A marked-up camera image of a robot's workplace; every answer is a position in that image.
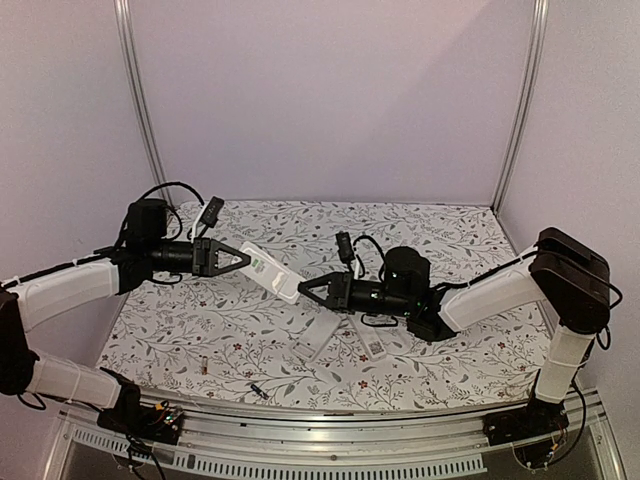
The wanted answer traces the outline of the white remote with logo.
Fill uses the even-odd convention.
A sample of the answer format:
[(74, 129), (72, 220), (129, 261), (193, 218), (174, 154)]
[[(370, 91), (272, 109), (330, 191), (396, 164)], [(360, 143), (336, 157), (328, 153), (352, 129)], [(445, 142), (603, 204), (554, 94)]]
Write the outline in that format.
[(294, 272), (252, 242), (245, 241), (240, 251), (251, 256), (251, 263), (240, 271), (273, 295), (275, 294), (268, 282), (274, 278), (275, 274), (279, 271)]

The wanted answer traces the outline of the white remote control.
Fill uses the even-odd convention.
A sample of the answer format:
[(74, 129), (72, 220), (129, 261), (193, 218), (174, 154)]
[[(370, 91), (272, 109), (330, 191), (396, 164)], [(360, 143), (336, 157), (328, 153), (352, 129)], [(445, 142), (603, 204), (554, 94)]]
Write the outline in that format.
[(305, 362), (314, 361), (338, 330), (343, 319), (332, 317), (311, 323), (291, 346), (291, 352)]

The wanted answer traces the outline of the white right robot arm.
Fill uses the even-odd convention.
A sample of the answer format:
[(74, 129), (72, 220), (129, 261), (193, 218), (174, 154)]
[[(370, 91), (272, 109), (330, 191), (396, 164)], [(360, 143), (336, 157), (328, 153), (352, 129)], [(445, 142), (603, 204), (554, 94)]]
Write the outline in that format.
[(476, 323), (516, 307), (546, 301), (559, 318), (549, 353), (537, 374), (532, 398), (517, 415), (517, 427), (537, 436), (560, 404), (596, 337), (607, 329), (620, 290), (608, 261), (563, 231), (549, 227), (517, 258), (467, 282), (430, 280), (429, 260), (409, 246), (382, 256), (376, 281), (353, 268), (301, 282), (298, 292), (343, 313), (403, 317), (416, 337), (448, 340)]

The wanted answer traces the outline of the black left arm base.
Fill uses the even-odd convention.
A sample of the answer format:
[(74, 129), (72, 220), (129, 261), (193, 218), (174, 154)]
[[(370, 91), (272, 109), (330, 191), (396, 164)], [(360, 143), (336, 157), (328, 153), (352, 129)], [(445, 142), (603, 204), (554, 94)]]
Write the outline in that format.
[(141, 403), (141, 391), (136, 384), (114, 371), (103, 367), (101, 370), (115, 378), (121, 390), (115, 406), (103, 408), (99, 413), (99, 427), (141, 440), (178, 444), (184, 422), (182, 407), (171, 407), (168, 400), (145, 406)]

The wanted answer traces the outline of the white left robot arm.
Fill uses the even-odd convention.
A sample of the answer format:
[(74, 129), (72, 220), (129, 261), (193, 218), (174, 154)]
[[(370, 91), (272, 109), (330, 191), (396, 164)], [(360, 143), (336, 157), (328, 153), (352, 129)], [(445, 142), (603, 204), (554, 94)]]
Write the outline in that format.
[(193, 228), (188, 240), (168, 234), (177, 212), (151, 188), (131, 203), (113, 245), (1, 287), (1, 392), (5, 396), (53, 397), (109, 409), (128, 434), (148, 426), (148, 412), (131, 397), (136, 384), (29, 347), (36, 326), (95, 300), (129, 293), (157, 273), (214, 278), (248, 266), (249, 255)]

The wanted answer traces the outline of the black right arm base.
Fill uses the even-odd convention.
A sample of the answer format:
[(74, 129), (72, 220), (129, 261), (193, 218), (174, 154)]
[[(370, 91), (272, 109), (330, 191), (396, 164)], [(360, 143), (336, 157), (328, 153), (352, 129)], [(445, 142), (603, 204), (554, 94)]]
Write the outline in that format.
[(535, 380), (524, 406), (483, 417), (483, 434), (491, 446), (544, 436), (539, 442), (513, 449), (516, 461), (528, 470), (546, 469), (559, 463), (575, 449), (582, 434), (579, 431), (573, 443), (568, 445), (569, 419), (564, 403), (540, 400), (535, 393), (537, 383)]

